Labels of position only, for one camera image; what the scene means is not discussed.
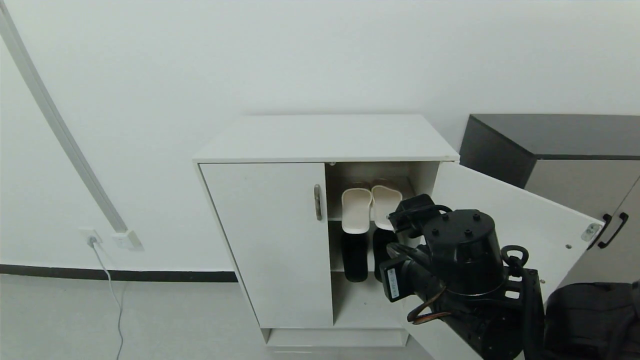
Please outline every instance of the wall outlet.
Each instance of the wall outlet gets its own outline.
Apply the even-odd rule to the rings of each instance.
[[[92,236],[95,238],[95,242],[102,243],[102,239],[100,238],[100,235],[95,232],[95,229],[92,229],[91,227],[80,227],[78,231],[80,232],[80,235],[82,235],[82,240],[85,244],[89,244],[89,239]]]
[[[111,235],[116,246],[121,249],[143,250],[142,243],[133,230],[127,230],[126,233],[116,233]]]

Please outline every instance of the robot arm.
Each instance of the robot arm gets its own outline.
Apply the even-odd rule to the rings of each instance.
[[[409,322],[444,321],[485,360],[514,359],[522,350],[528,360],[542,358],[538,272],[524,267],[529,254],[523,247],[499,247],[491,216],[452,211],[419,195],[402,201],[389,220],[396,232],[425,239],[415,248],[389,244],[391,260],[380,265],[389,301],[415,294],[424,302],[408,314]],[[507,297],[507,291],[518,298]],[[421,315],[427,307],[431,312]]]

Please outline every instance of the gray floor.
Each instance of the gray floor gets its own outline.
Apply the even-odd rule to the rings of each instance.
[[[264,346],[238,284],[115,282],[124,290],[120,360],[431,359],[405,348]],[[118,308],[106,281],[0,275],[0,358],[115,359]]]

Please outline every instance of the black backpack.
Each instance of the black backpack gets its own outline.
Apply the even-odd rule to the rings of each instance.
[[[546,353],[556,359],[640,359],[639,315],[638,281],[559,288],[547,302]]]

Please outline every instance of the white wall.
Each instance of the white wall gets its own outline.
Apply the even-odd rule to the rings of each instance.
[[[0,261],[230,270],[190,157],[241,113],[640,113],[640,3],[6,0],[52,98],[146,251],[110,229],[2,49]]]

